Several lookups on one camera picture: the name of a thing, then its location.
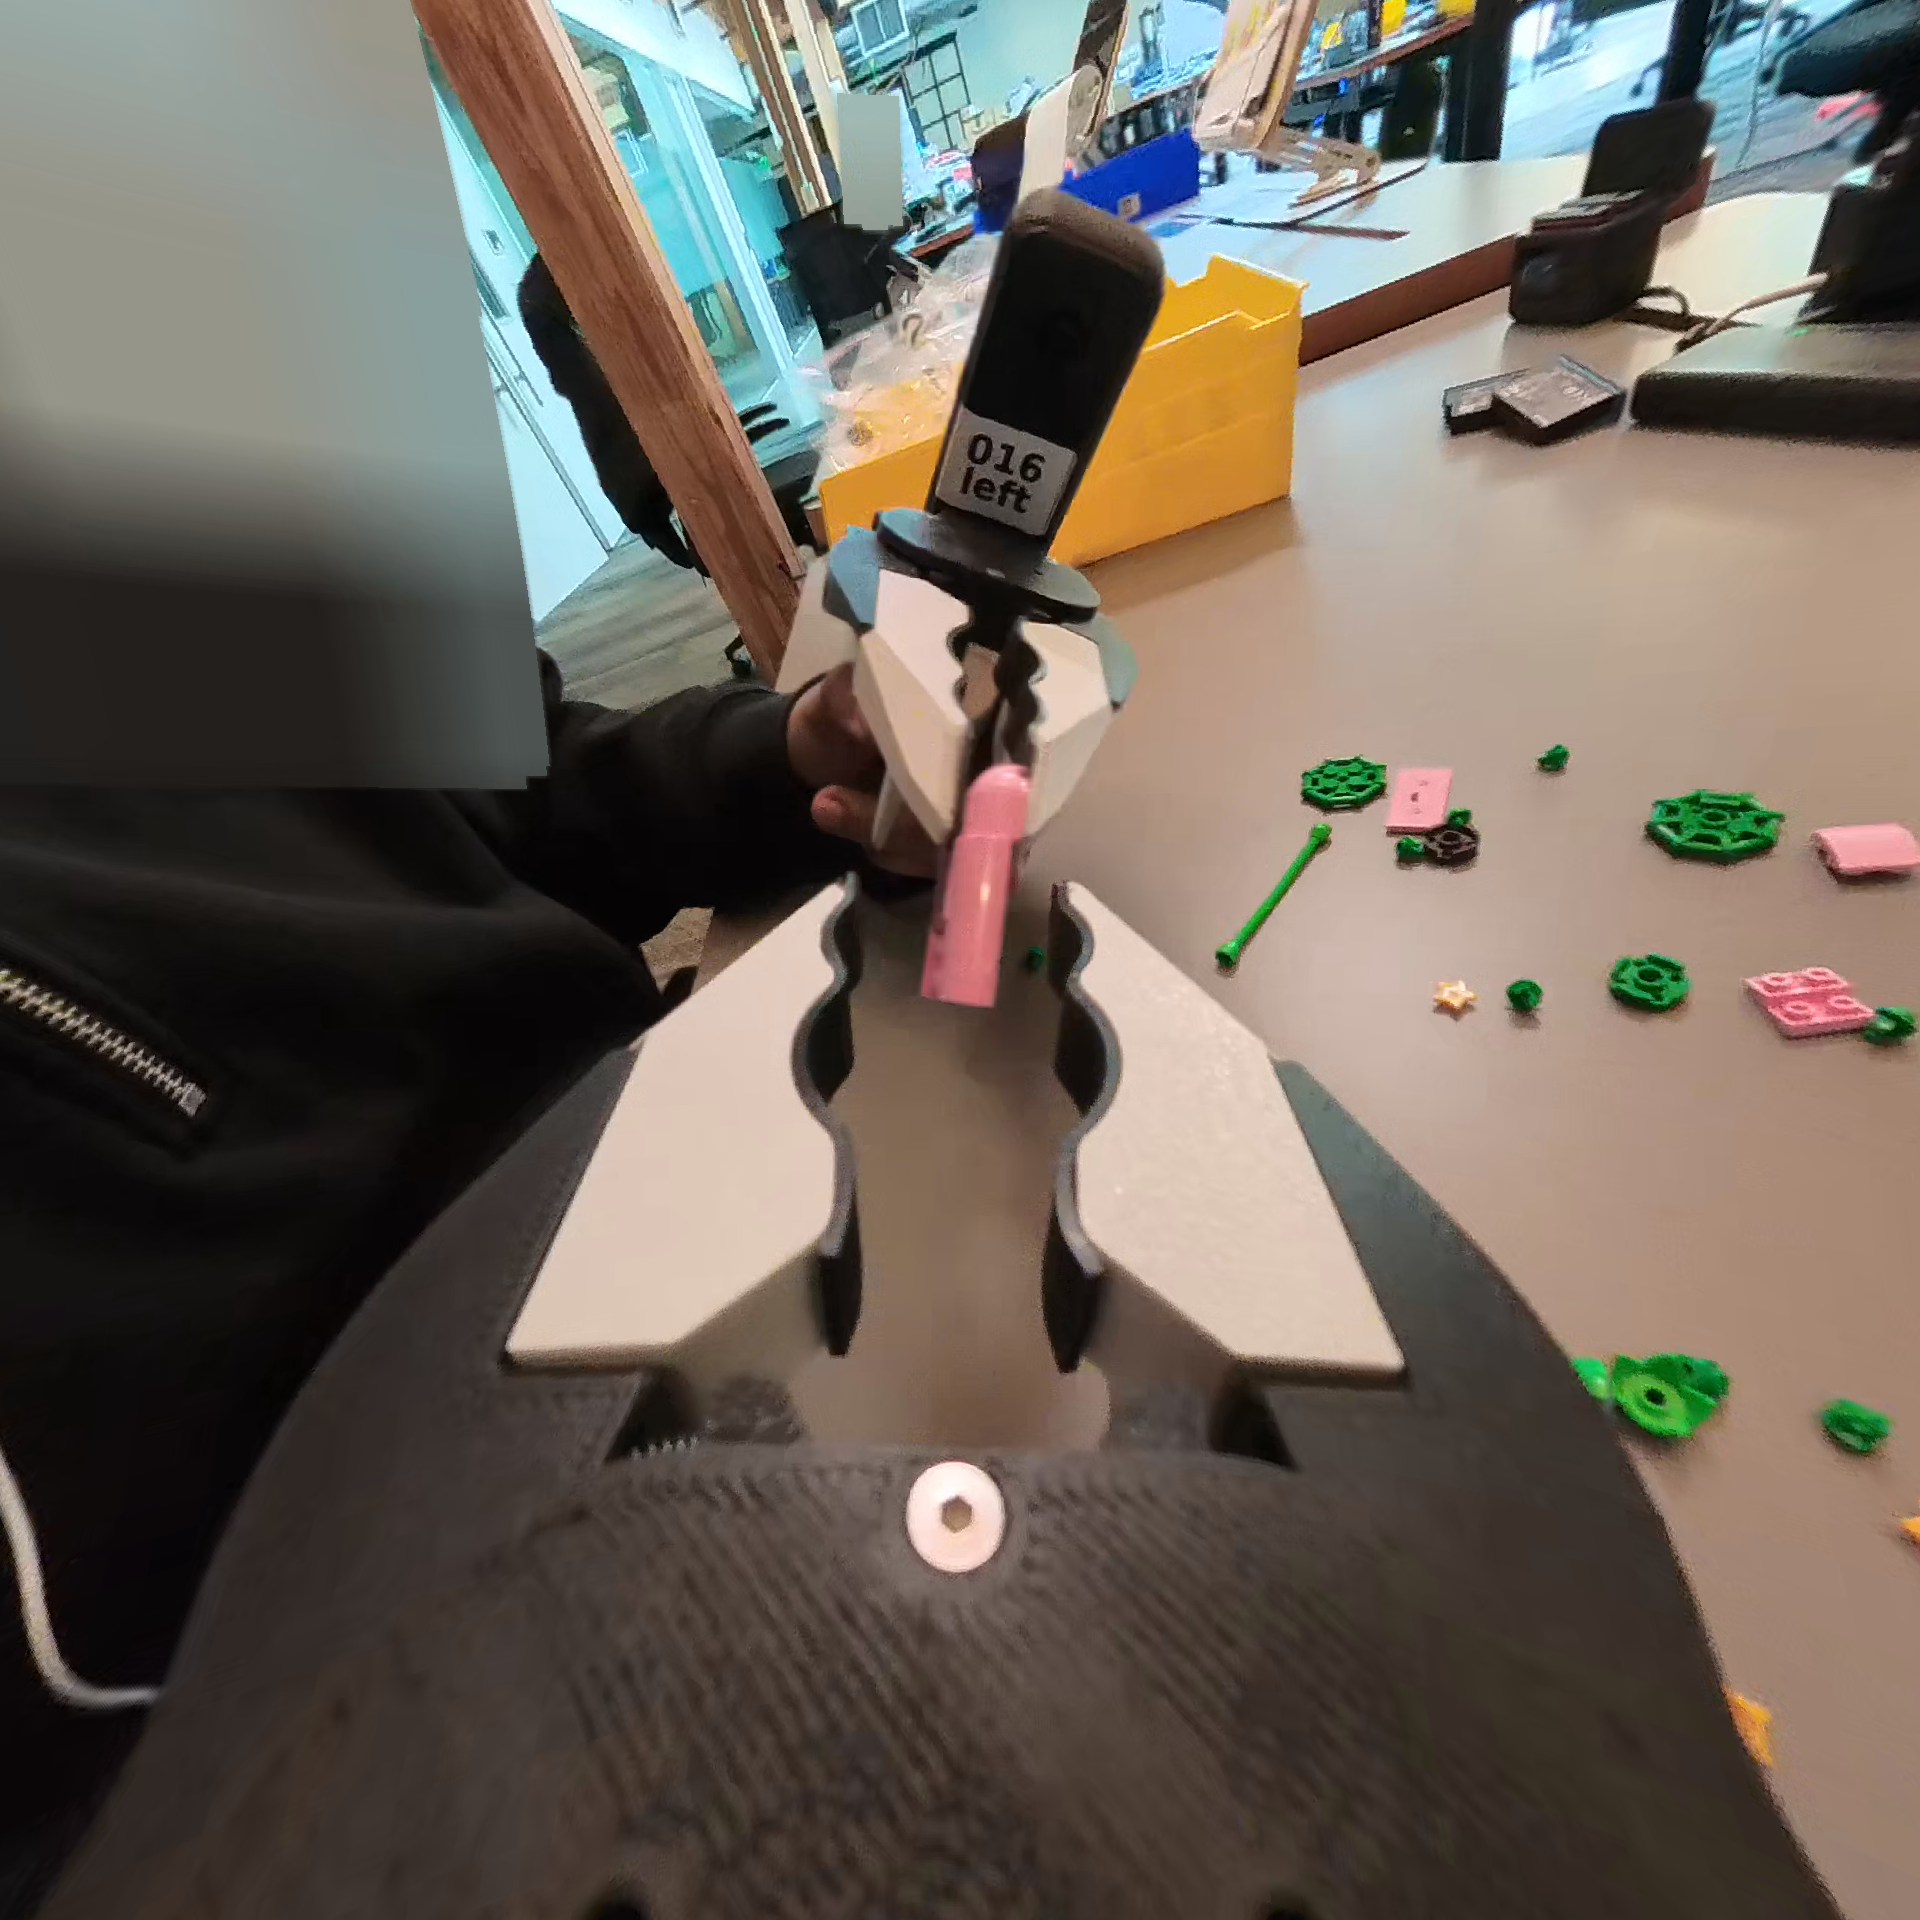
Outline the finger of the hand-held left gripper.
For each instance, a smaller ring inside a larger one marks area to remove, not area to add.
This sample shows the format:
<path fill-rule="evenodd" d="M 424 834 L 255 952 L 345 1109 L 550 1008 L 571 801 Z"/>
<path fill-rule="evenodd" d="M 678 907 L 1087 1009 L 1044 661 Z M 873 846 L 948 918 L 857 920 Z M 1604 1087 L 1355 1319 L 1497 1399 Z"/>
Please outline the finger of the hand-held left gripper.
<path fill-rule="evenodd" d="M 883 574 L 855 643 L 855 699 L 900 805 L 938 846 L 954 840 L 971 781 L 999 757 L 995 705 L 969 707 L 971 623 L 948 589 Z"/>
<path fill-rule="evenodd" d="M 1024 649 L 1033 666 L 1018 702 L 1018 757 L 1027 769 L 1024 840 L 1038 840 L 1087 775 L 1121 695 L 1113 689 L 1102 622 L 1073 627 L 1027 622 Z"/>

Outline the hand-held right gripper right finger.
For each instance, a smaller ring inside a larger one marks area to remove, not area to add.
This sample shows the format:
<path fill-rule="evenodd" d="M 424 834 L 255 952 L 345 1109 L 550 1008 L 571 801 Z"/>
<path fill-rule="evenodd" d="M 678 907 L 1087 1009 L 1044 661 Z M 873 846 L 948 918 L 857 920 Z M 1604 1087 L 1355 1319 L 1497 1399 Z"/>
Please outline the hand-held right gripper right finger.
<path fill-rule="evenodd" d="M 1402 1383 L 1402 1344 L 1259 1038 L 1082 881 L 1052 889 L 1048 981 L 1073 1103 L 1042 1255 L 1057 1369 Z"/>

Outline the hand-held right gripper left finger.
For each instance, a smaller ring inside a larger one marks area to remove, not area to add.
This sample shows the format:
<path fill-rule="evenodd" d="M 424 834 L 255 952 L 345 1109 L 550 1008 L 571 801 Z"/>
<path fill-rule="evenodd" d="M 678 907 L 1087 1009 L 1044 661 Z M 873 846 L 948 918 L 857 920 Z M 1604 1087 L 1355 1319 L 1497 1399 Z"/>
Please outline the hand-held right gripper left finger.
<path fill-rule="evenodd" d="M 862 1306 L 857 879 L 823 887 L 635 1047 L 523 1297 L 520 1369 L 799 1369 Z"/>

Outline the pink brick block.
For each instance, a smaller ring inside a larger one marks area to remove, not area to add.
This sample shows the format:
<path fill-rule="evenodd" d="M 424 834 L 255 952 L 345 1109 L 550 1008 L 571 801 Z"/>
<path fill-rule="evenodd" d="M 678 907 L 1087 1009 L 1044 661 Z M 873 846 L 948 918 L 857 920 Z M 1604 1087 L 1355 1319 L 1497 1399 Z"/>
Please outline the pink brick block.
<path fill-rule="evenodd" d="M 920 983 L 926 1000 L 967 1008 L 996 1000 L 1030 792 L 1030 773 L 1010 760 L 967 785 L 929 920 Z"/>

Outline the person's left forearm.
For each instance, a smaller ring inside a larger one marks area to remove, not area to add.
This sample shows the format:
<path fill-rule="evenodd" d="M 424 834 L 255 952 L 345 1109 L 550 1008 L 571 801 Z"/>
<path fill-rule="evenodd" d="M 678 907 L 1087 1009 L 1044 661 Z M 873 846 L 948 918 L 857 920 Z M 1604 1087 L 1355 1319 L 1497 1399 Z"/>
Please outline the person's left forearm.
<path fill-rule="evenodd" d="M 512 863 L 625 943 L 691 907 L 746 912 L 841 879 L 857 854 L 815 801 L 823 683 L 684 687 L 618 710 L 571 699 L 539 654 L 550 767 L 512 806 Z"/>

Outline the person's left hand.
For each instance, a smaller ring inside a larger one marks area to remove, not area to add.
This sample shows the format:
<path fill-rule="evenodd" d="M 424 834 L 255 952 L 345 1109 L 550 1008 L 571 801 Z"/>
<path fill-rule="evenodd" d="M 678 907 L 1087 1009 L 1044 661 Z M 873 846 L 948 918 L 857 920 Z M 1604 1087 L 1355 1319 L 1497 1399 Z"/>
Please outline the person's left hand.
<path fill-rule="evenodd" d="M 851 842 L 881 872 L 903 879 L 930 879 L 938 872 L 940 850 L 913 813 L 879 825 L 884 760 L 857 702 L 851 663 L 795 691 L 787 707 L 785 745 L 819 830 Z"/>

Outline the yellow plastic bin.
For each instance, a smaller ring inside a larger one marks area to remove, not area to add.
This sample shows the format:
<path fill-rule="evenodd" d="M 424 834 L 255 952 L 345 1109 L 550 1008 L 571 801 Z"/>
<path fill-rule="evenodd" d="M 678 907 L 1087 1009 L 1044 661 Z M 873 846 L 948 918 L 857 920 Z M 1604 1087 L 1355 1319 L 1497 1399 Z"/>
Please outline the yellow plastic bin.
<path fill-rule="evenodd" d="M 1290 494 L 1306 285 L 1232 256 L 1174 281 L 1052 554 L 1089 566 Z M 920 507 L 940 439 L 832 470 L 827 539 Z"/>

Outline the clear plastic bags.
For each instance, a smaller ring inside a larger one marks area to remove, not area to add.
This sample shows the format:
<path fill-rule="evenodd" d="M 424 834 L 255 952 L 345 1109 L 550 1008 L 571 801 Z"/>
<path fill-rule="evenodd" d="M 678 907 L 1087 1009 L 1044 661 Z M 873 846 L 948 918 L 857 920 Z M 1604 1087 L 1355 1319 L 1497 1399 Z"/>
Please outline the clear plastic bags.
<path fill-rule="evenodd" d="M 996 250 L 996 234 L 969 237 L 911 285 L 899 309 L 826 352 L 819 398 L 832 470 L 940 439 Z"/>

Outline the blue plastic bin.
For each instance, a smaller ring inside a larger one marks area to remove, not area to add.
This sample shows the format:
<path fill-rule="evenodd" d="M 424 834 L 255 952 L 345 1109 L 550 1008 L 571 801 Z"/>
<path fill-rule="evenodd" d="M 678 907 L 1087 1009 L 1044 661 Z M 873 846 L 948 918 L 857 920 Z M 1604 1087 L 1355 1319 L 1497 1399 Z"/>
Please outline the blue plastic bin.
<path fill-rule="evenodd" d="M 1008 121 L 985 130 L 975 144 L 969 165 L 975 177 L 975 232 L 1001 232 L 1023 198 L 1027 159 L 1027 121 Z M 1188 127 L 1152 137 L 1129 150 L 1102 159 L 1082 173 L 1055 179 L 1067 195 L 1113 211 L 1143 219 L 1201 190 L 1203 150 Z"/>

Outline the green flexible rod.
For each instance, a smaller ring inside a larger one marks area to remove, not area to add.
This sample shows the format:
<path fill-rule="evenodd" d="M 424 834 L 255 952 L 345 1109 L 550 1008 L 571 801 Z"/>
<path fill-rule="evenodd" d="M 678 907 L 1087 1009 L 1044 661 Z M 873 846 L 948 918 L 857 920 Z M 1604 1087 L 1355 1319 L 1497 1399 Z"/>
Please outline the green flexible rod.
<path fill-rule="evenodd" d="M 1332 838 L 1330 823 L 1316 823 L 1308 830 L 1308 835 L 1284 870 L 1274 879 L 1259 904 L 1248 913 L 1248 918 L 1215 947 L 1215 967 L 1220 974 L 1232 974 L 1239 968 L 1242 957 L 1265 930 L 1265 926 L 1279 913 L 1284 897 L 1299 885 L 1299 879 L 1310 870 L 1316 857 L 1321 857 Z"/>

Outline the tilted wooden board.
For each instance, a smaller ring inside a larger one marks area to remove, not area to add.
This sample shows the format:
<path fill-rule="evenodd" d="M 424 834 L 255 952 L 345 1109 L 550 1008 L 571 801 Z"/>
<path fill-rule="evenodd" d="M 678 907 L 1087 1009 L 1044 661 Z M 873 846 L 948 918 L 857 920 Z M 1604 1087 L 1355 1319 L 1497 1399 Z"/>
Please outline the tilted wooden board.
<path fill-rule="evenodd" d="M 1300 74 L 1316 1 L 1231 1 L 1192 118 L 1203 153 L 1272 153 Z"/>

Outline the scattered small green clips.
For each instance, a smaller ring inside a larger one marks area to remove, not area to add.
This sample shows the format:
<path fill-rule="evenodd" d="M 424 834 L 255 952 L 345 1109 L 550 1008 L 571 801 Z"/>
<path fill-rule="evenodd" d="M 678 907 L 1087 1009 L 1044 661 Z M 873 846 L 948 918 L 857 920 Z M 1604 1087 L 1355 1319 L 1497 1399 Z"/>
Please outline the scattered small green clips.
<path fill-rule="evenodd" d="M 1232 974 L 1215 947 L 1313 825 L 1256 835 L 1225 891 L 1155 879 L 1113 842 L 1092 881 L 1055 857 L 1279 1055 L 1363 1091 L 1391 1145 L 1470 1182 L 1524 1290 L 1591 1280 L 1598 1354 L 1714 1360 L 1807 1408 L 1830 1445 L 1915 1451 L 1915 872 L 1838 879 L 1785 815 L 1739 863 L 1671 857 L 1587 758 L 1472 810 L 1479 857 L 1422 862 L 1418 834 L 1332 810 L 1323 854 Z M 1622 955 L 1667 952 L 1692 993 L 1622 1006 Z M 1468 1014 L 1433 1008 L 1465 977 Z M 1770 997 L 1850 991 L 1876 1009 L 1792 1040 Z"/>

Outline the hanging black jacket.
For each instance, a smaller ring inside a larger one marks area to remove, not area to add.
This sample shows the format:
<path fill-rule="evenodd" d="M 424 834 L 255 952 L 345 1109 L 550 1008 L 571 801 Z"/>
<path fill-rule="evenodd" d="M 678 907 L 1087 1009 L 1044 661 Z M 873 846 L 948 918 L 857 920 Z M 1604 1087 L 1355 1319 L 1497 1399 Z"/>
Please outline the hanging black jacket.
<path fill-rule="evenodd" d="M 574 413 L 595 481 L 625 527 L 673 566 L 712 578 L 539 250 L 520 275 L 516 309 L 550 384 Z"/>

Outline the person's black jacket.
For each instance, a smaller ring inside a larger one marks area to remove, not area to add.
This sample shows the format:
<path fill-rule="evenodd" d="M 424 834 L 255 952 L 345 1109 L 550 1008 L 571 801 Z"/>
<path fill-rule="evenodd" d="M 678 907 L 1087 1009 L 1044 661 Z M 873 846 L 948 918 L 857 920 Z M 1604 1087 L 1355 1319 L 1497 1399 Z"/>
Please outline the person's black jacket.
<path fill-rule="evenodd" d="M 161 1686 L 318 1354 L 654 993 L 515 801 L 6 791 L 6 1459 L 97 1689 Z"/>

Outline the black metal pole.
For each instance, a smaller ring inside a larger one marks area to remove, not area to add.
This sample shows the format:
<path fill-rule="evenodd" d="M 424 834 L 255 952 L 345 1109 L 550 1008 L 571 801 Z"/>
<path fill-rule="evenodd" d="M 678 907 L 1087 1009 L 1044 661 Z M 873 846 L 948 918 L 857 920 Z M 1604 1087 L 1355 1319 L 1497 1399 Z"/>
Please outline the black metal pole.
<path fill-rule="evenodd" d="M 1476 1 L 1472 25 L 1447 42 L 1444 161 L 1503 154 L 1504 99 L 1521 11 L 1522 1 Z"/>

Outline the green spiky leaf piece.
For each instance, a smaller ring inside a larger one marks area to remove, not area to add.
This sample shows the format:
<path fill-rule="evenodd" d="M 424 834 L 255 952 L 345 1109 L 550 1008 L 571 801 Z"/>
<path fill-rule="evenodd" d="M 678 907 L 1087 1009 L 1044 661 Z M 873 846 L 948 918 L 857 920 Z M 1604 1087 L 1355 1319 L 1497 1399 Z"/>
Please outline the green spiky leaf piece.
<path fill-rule="evenodd" d="M 1714 1360 L 1680 1351 L 1614 1354 L 1604 1383 L 1617 1411 L 1660 1441 L 1689 1439 L 1730 1393 L 1730 1378 Z"/>

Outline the plain green web piece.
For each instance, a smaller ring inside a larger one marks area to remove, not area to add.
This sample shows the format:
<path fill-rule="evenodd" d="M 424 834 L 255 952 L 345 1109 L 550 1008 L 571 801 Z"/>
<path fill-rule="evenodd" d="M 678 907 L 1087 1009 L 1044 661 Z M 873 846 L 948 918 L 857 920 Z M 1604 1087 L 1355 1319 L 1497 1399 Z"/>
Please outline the plain green web piece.
<path fill-rule="evenodd" d="M 1655 800 L 1643 831 L 1668 857 L 1730 866 L 1776 850 L 1784 827 L 1785 813 L 1754 792 L 1696 785 Z"/>

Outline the black device stand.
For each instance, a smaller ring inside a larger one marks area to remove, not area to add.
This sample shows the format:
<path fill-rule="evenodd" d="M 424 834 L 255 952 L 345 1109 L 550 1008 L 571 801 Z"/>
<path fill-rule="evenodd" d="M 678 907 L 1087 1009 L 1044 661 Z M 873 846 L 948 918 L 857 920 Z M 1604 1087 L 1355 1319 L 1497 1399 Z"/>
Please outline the black device stand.
<path fill-rule="evenodd" d="M 1807 323 L 1919 321 L 1919 63 L 1915 45 L 1889 63 L 1874 90 L 1874 154 L 1830 200 L 1811 269 Z"/>

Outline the wooden post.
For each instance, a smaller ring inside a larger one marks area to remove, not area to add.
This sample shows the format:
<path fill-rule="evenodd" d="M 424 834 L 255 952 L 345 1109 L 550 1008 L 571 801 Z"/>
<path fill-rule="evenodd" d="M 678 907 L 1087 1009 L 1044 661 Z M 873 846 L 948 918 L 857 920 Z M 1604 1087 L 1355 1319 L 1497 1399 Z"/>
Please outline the wooden post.
<path fill-rule="evenodd" d="M 777 681 L 806 566 L 558 11 L 546 1 L 417 1 L 415 11 L 751 657 Z"/>

